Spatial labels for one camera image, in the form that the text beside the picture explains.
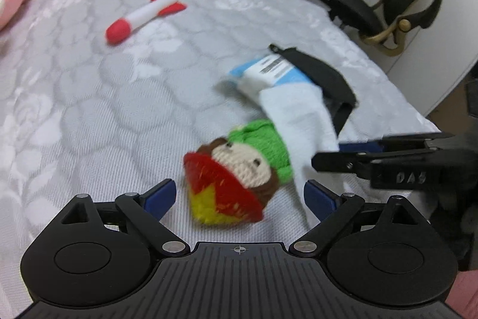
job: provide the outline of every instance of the yellow knitted pattern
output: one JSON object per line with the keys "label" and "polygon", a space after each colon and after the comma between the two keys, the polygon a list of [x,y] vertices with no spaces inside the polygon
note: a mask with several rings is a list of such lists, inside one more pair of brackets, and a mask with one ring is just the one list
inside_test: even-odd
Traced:
{"label": "yellow knitted pattern", "polygon": [[214,184],[204,188],[198,194],[189,189],[191,211],[195,219],[205,225],[224,225],[240,222],[235,216],[220,214],[216,211],[216,188]]}

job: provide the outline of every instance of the toy rocket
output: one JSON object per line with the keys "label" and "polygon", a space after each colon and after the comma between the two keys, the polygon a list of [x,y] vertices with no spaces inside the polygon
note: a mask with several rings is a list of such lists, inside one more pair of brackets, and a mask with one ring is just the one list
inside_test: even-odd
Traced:
{"label": "toy rocket", "polygon": [[119,44],[127,39],[132,31],[140,28],[156,16],[177,13],[186,9],[186,7],[185,4],[178,0],[151,0],[149,4],[113,22],[106,29],[106,40],[111,45]]}

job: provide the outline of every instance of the knitted doll face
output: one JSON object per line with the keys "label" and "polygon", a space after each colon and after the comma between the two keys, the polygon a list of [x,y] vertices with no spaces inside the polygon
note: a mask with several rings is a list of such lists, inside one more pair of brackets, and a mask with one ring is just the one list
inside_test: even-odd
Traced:
{"label": "knitted doll face", "polygon": [[262,154],[243,143],[224,143],[211,152],[211,157],[227,167],[245,188],[259,187],[272,177],[271,167]]}

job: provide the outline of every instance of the knitted doll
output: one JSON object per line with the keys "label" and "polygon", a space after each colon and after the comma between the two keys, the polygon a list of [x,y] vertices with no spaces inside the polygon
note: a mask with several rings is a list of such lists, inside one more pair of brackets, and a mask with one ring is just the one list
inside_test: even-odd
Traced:
{"label": "knitted doll", "polygon": [[292,179],[287,149],[271,121],[254,121],[184,157],[193,216],[205,224],[258,222]]}

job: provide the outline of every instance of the blue and white label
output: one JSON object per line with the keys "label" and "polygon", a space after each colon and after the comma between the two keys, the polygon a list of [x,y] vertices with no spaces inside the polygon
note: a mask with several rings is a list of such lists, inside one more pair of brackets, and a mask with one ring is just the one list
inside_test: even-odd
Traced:
{"label": "blue and white label", "polygon": [[238,90],[259,104],[259,93],[287,83],[312,83],[300,70],[278,54],[256,59],[229,72]]}

